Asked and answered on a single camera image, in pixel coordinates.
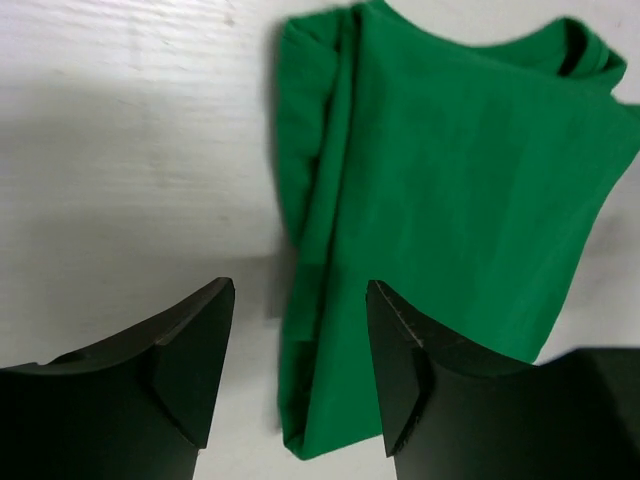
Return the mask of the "green t shirt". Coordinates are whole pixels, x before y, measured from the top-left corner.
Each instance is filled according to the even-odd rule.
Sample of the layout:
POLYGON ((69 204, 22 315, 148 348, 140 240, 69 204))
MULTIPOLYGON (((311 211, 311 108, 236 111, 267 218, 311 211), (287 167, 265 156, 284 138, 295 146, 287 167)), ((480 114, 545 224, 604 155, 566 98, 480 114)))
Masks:
POLYGON ((277 168, 297 267, 278 407, 296 457, 381 432, 372 280, 485 347, 537 358, 639 150, 639 110, 613 96, 626 68, 567 17, 489 46, 383 1, 285 22, 277 168))

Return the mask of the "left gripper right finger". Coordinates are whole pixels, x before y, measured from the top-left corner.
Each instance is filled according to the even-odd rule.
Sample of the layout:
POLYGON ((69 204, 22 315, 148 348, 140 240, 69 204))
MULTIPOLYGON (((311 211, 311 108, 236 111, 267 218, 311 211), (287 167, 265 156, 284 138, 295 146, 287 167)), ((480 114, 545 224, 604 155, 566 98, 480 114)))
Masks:
POLYGON ((367 322, 386 453, 400 479, 635 479, 639 352, 511 359, 369 283, 367 322))

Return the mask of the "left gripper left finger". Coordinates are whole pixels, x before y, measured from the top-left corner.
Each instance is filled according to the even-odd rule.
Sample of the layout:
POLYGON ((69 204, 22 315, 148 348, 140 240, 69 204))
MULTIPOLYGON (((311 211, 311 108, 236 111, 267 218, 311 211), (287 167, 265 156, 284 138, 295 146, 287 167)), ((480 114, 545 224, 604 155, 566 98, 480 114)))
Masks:
POLYGON ((233 282, 218 278, 102 341, 3 369, 2 477, 192 478, 233 311, 233 282))

